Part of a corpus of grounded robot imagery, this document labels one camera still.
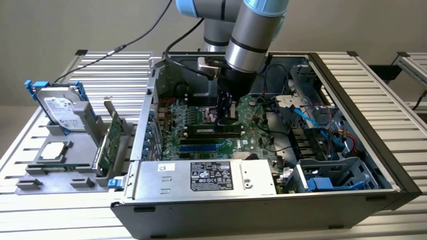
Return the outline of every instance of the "motherboard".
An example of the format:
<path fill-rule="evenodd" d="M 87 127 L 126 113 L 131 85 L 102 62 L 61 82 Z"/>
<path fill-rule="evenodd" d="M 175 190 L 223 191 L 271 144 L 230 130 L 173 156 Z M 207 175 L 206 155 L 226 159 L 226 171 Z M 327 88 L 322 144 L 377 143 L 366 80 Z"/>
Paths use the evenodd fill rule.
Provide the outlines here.
<path fill-rule="evenodd" d="M 246 159 L 257 154 L 259 159 L 273 163 L 277 154 L 273 152 L 271 135 L 265 131 L 269 131 L 269 125 L 263 110 L 258 110 L 261 105 L 257 97 L 243 97 L 237 107 L 239 121 L 217 132 L 215 106 L 194 106 L 183 99 L 166 101 L 158 115 L 165 140 L 162 159 Z"/>

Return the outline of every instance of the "power supply label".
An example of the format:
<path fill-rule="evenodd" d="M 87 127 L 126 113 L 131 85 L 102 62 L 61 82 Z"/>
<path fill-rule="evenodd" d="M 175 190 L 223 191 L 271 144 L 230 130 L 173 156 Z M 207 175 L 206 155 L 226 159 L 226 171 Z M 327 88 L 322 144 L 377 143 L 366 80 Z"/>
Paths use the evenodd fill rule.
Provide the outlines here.
<path fill-rule="evenodd" d="M 193 162 L 190 181 L 191 190 L 195 192 L 234 190 L 230 161 Z"/>

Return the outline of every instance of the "wire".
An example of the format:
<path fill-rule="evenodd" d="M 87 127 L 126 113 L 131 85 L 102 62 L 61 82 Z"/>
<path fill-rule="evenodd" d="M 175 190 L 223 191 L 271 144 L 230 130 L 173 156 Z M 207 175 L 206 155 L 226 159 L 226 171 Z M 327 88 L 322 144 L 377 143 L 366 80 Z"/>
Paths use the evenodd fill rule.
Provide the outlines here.
<path fill-rule="evenodd" d="M 426 97 L 426 95 L 427 95 L 427 90 L 425 90 L 423 92 L 422 92 L 422 94 L 421 94 L 421 96 L 419 96 L 419 98 L 418 98 L 418 100 L 417 100 L 417 104 L 415 104 L 415 106 L 413 107 L 413 110 L 415 111 L 415 109 L 419 107 L 419 105 L 421 105 L 421 103 L 422 103 L 422 100 L 423 100 L 423 97 Z"/>
<path fill-rule="evenodd" d="M 199 27 L 199 25 L 203 23 L 205 18 L 201 19 L 201 21 L 197 23 L 197 25 L 190 29 L 189 32 L 185 33 L 183 36 L 179 37 L 179 39 L 177 39 L 170 46 L 167 46 L 166 50 L 165 50 L 165 59 L 174 65 L 190 70 L 191 72 L 201 74 L 202 76 L 206 76 L 209 80 L 214 79 L 214 76 L 207 74 L 203 71 L 199 71 L 198 69 L 191 68 L 190 66 L 182 64 L 181 62 L 175 61 L 171 59 L 170 57 L 170 50 L 171 48 L 195 31 L 195 29 Z"/>
<path fill-rule="evenodd" d="M 269 134 L 283 134 L 285 136 L 289 136 L 289 135 L 287 135 L 285 132 L 282 132 L 282 131 L 271 131 L 271 130 L 267 130 L 267 129 L 262 128 L 262 127 L 259 126 L 259 124 L 254 121 L 254 117 L 255 117 L 255 115 L 258 114 L 262 106 L 265 106 L 265 105 L 269 104 L 269 103 L 273 103 L 274 101 L 275 101 L 275 100 L 271 99 L 271 100 L 266 101 L 262 105 L 259 105 L 259 107 L 257 108 L 257 111 L 255 111 L 255 113 L 254 113 L 254 116 L 253 116 L 253 122 L 255 123 L 255 126 L 259 128 L 259 130 L 265 131 L 266 133 L 269 133 Z"/>
<path fill-rule="evenodd" d="M 261 74 L 266 72 L 266 69 L 267 69 L 270 63 L 273 62 L 273 59 L 274 59 L 274 55 L 269 53 L 266 61 L 265 61 L 265 67 L 262 68 L 262 70 L 259 72 Z"/>
<path fill-rule="evenodd" d="M 165 10 L 163 10 L 163 12 L 162 12 L 158 20 L 155 21 L 154 25 L 151 26 L 151 28 L 150 28 L 138 38 L 135 38 L 135 39 L 134 39 L 133 41 L 130 41 L 129 43 L 118 46 L 111 52 L 109 52 L 109 53 L 106 54 L 106 56 L 103 56 L 103 57 L 99 58 L 98 60 L 90 62 L 89 64 L 86 64 L 86 65 L 83 65 L 83 66 L 81 66 L 81 67 L 78 67 L 78 68 L 75 68 L 75 69 L 73 69 L 73 70 L 70 70 L 67 73 L 65 73 L 65 74 L 54 81 L 54 83 L 57 83 L 59 80 L 62 80 L 62 78 L 67 77 L 67 76 L 69 76 L 71 73 L 74 73 L 75 71 L 78 71 L 78 70 L 81 70 L 81 69 L 85 69 L 86 67 L 97 64 L 99 61 L 105 60 L 106 58 L 109 58 L 109 57 L 113 56 L 114 54 L 122 52 L 123 49 L 126 49 L 130 45 L 133 45 L 133 44 L 137 43 L 139 40 L 142 40 L 143 37 L 146 37 L 146 36 L 151 33 L 151 31 L 155 29 L 155 27 L 158 26 L 158 23 L 161 22 L 163 16 L 165 16 L 166 13 L 167 13 L 167 10 L 169 10 L 169 8 L 170 8 L 170 6 L 171 6 L 171 3 L 173 3 L 173 0 L 169 1 L 167 5 L 166 5 L 166 8 L 165 8 Z"/>
<path fill-rule="evenodd" d="M 266 100 L 263 97 L 261 97 L 261 96 L 257 98 L 257 101 L 258 101 L 259 99 L 263 100 L 265 103 L 267 102 L 267 100 Z"/>
<path fill-rule="evenodd" d="M 177 99 L 177 98 L 173 97 L 173 98 L 167 99 L 167 100 L 162 100 L 162 101 L 159 101 L 158 103 L 153 103 L 153 104 L 154 104 L 154 105 L 166 104 L 166 103 L 169 103 L 169 102 L 174 102 L 175 99 Z"/>
<path fill-rule="evenodd" d="M 269 142 L 273 140 L 273 138 L 274 138 L 274 136 L 271 136 L 271 137 L 269 138 L 269 140 L 265 142 L 265 145 L 263 145 L 263 149 L 266 149 L 269 152 L 277 153 L 277 152 L 281 152 L 281 151 L 283 151 L 285 149 L 289 149 L 289 148 L 293 147 L 293 146 L 286 146 L 285 148 L 282 148 L 282 149 L 279 149 L 279 150 L 270 150 L 270 149 L 267 149 L 267 144 L 269 144 Z"/>
<path fill-rule="evenodd" d="M 343 130 L 338 130 L 338 132 L 341 133 L 341 134 L 345 134 L 345 131 Z M 353 154 L 355 155 L 357 154 L 357 150 L 358 150 L 358 139 L 355 138 L 355 136 L 354 135 L 351 135 L 350 133 L 347 133 L 347 136 L 351 138 L 351 140 L 353 140 L 353 150 L 351 150 L 351 152 L 353 152 Z"/>
<path fill-rule="evenodd" d="M 289 70 L 287 68 L 279 64 L 279 63 L 274 63 L 271 65 L 266 65 L 263 70 L 261 71 L 259 75 L 262 76 L 263 78 L 263 94 L 266 94 L 269 92 L 269 87 L 267 87 L 267 76 L 269 76 L 269 71 L 274 68 L 274 67 L 281 67 L 283 70 L 285 70 L 285 83 L 283 83 L 283 89 L 285 89 L 285 84 L 287 83 L 287 80 L 290 80 L 290 77 L 289 77 Z"/>

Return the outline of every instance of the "green circuit board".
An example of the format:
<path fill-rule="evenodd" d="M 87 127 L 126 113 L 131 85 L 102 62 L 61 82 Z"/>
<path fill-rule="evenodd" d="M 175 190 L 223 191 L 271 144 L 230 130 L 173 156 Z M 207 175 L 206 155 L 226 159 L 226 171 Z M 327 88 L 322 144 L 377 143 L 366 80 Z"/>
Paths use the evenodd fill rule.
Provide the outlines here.
<path fill-rule="evenodd" d="M 259 159 L 269 159 L 274 161 L 277 159 L 277 154 L 265 150 L 265 146 L 261 145 L 259 139 L 266 143 L 270 139 L 270 135 L 262 131 L 254 121 L 253 117 L 257 113 L 257 109 L 261 106 L 258 103 L 255 106 L 250 105 L 250 101 L 257 102 L 255 97 L 246 96 L 241 99 L 241 104 L 237 107 L 239 112 L 239 121 L 234 125 L 242 125 L 242 136 L 233 138 L 217 139 L 217 148 L 213 150 L 201 151 L 186 151 L 187 156 L 181 156 L 181 140 L 187 139 L 183 136 L 185 126 L 214 126 L 213 123 L 206 123 L 205 111 L 209 108 L 215 109 L 214 106 L 187 106 L 185 101 L 178 99 L 174 101 L 167 109 L 170 123 L 163 124 L 163 160 L 177 161 L 177 160 L 213 160 L 213 159 L 233 159 L 241 158 L 249 154 L 257 154 Z M 263 129 L 269 129 L 269 126 L 259 121 L 259 126 Z"/>
<path fill-rule="evenodd" d="M 115 112 L 98 156 L 98 165 L 101 166 L 105 175 L 109 173 L 110 168 L 115 165 L 121 146 L 122 128 L 122 120 L 119 114 Z"/>

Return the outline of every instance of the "black cable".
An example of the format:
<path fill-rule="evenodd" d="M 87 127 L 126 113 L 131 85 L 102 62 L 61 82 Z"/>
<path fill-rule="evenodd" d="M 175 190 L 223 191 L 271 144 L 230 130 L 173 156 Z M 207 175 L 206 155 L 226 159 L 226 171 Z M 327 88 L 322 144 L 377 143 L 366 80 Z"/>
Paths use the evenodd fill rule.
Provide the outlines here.
<path fill-rule="evenodd" d="M 289 149 L 289 148 L 291 148 L 293 146 L 286 146 L 285 148 L 282 148 L 282 149 L 279 149 L 279 150 L 270 150 L 270 149 L 267 149 L 267 147 L 265 147 L 265 149 L 269 151 L 269 152 L 271 152 L 271 153 L 277 153 L 277 152 L 281 152 L 281 151 L 283 151 L 283 150 L 286 150 L 286 149 Z"/>
<path fill-rule="evenodd" d="M 170 46 L 167 46 L 166 50 L 165 50 L 165 59 L 174 65 L 190 70 L 191 72 L 201 74 L 202 76 L 206 76 L 209 80 L 214 79 L 214 76 L 207 74 L 203 71 L 199 71 L 198 69 L 191 68 L 190 66 L 182 64 L 181 62 L 175 61 L 171 59 L 170 57 L 170 50 L 171 48 L 195 31 L 195 29 L 199 27 L 199 25 L 203 23 L 205 18 L 201 19 L 201 21 L 197 23 L 197 25 L 190 29 L 189 32 L 185 33 L 183 36 L 179 37 L 179 39 L 177 39 Z"/>
<path fill-rule="evenodd" d="M 259 74 L 263 74 L 266 72 L 266 69 L 267 69 L 270 63 L 273 62 L 273 59 L 274 59 L 274 55 L 271 53 L 269 53 L 266 61 L 265 61 L 265 67 L 262 68 Z"/>
<path fill-rule="evenodd" d="M 166 6 L 166 8 L 165 8 L 165 10 L 163 10 L 163 12 L 162 12 L 158 20 L 155 21 L 154 25 L 151 26 L 151 28 L 150 28 L 138 38 L 135 38 L 135 39 L 134 39 L 133 41 L 130 41 L 129 43 L 118 46 L 118 47 L 117 47 L 111 52 L 109 52 L 109 53 L 106 54 L 106 56 L 103 56 L 102 58 L 99 58 L 99 59 L 97 59 L 95 61 L 90 62 L 89 64 L 86 64 L 86 65 L 83 65 L 83 66 L 81 66 L 81 67 L 70 70 L 67 73 L 65 73 L 65 74 L 54 81 L 54 83 L 57 83 L 57 82 L 58 82 L 62 78 L 65 78 L 69 74 L 74 73 L 75 71 L 78 71 L 78 70 L 81 70 L 81 69 L 85 69 L 86 67 L 97 64 L 99 61 L 102 61 L 102 60 L 105 60 L 106 58 L 109 58 L 111 55 L 122 52 L 123 49 L 126 49 L 130 45 L 133 45 L 133 44 L 137 43 L 139 40 L 142 40 L 143 37 L 146 37 L 146 36 L 151 33 L 151 31 L 155 29 L 158 23 L 161 22 L 163 16 L 165 16 L 166 13 L 167 13 L 167 10 L 169 10 L 169 8 L 170 8 L 170 6 L 171 6 L 171 3 L 173 3 L 173 0 L 169 1 L 169 4 L 167 4 L 167 6 Z"/>
<path fill-rule="evenodd" d="M 261 71 L 261 76 L 262 76 L 262 78 L 263 78 L 263 91 L 267 93 L 269 92 L 269 87 L 267 87 L 267 76 L 269 76 L 269 71 L 274 68 L 274 67 L 281 67 L 282 69 L 283 69 L 283 71 L 285 71 L 285 82 L 283 82 L 283 85 L 287 83 L 287 80 L 290 79 L 290 77 L 289 77 L 289 70 L 287 70 L 287 68 L 282 65 L 282 64 L 279 64 L 279 63 L 274 63 L 274 64 L 271 64 L 271 65 L 266 65 L 265 66 L 265 68 L 263 68 L 263 70 Z"/>
<path fill-rule="evenodd" d="M 422 100 L 423 100 L 423 98 L 426 97 L 426 95 L 427 95 L 427 90 L 425 90 L 423 92 L 422 92 L 422 94 L 421 94 L 421 96 L 419 96 L 419 98 L 418 98 L 418 100 L 417 100 L 417 104 L 415 104 L 415 106 L 413 107 L 413 110 L 415 111 L 415 109 L 419 107 L 419 105 L 421 105 L 421 103 L 422 103 Z"/>
<path fill-rule="evenodd" d="M 271 102 L 274 102 L 274 101 L 275 101 L 275 100 L 271 99 L 271 100 L 266 101 L 262 105 L 259 105 L 259 107 L 258 107 L 257 110 L 255 110 L 254 116 L 253 116 L 253 122 L 255 123 L 255 126 L 259 128 L 259 130 L 265 131 L 266 133 L 269 133 L 269 134 L 283 134 L 285 136 L 289 136 L 289 135 L 287 135 L 285 132 L 282 132 L 282 131 L 271 131 L 271 130 L 263 129 L 263 128 L 259 126 L 259 124 L 254 121 L 254 117 L 255 117 L 255 115 L 258 114 L 262 106 L 265 106 L 266 104 L 269 104 L 269 103 L 271 103 Z"/>
<path fill-rule="evenodd" d="M 283 151 L 285 149 L 289 149 L 289 148 L 293 147 L 293 146 L 286 146 L 285 148 L 282 148 L 282 149 L 279 149 L 279 150 L 270 150 L 270 149 L 267 149 L 267 144 L 269 144 L 269 142 L 273 140 L 273 138 L 274 138 L 274 136 L 271 136 L 271 138 L 265 142 L 265 145 L 263 145 L 263 149 L 266 149 L 269 152 L 277 153 L 277 152 L 281 152 L 281 151 Z"/>

